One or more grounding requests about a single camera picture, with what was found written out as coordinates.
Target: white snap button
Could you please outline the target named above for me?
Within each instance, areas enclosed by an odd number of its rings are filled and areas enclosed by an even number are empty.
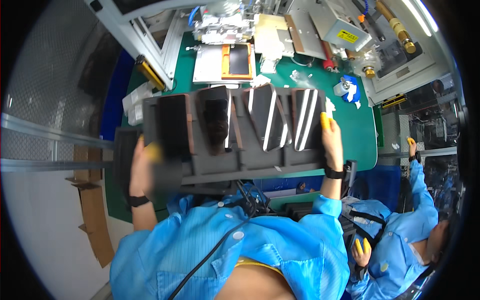
[[[233,238],[236,239],[236,240],[241,240],[241,239],[243,239],[243,236],[244,236],[244,234],[243,234],[243,232],[241,232],[241,231],[237,231],[237,232],[234,232],[234,233],[233,233]]]

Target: warning sticker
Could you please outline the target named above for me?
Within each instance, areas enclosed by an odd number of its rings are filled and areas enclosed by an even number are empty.
[[[340,30],[340,32],[336,36],[350,43],[355,43],[355,41],[359,38],[358,36],[348,32],[347,30]]]

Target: orange fixture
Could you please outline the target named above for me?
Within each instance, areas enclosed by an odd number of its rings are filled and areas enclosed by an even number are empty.
[[[248,49],[248,74],[230,73],[230,44],[222,46],[222,79],[252,79],[252,64],[250,62],[251,45],[247,43]]]

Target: plastic bottle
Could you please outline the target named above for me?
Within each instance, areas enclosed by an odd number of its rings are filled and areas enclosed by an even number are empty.
[[[350,88],[350,84],[345,81],[345,78],[341,77],[340,80],[341,82],[333,87],[333,93],[339,97],[348,93],[348,89]]]

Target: cardboard box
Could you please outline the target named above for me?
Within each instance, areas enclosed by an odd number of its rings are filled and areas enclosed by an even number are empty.
[[[102,161],[102,149],[88,146],[73,146],[73,161]],[[73,182],[92,182],[102,179],[101,169],[74,170]]]
[[[88,235],[93,253],[104,268],[115,255],[108,235],[102,188],[92,183],[73,184],[78,188],[84,223],[78,228]]]

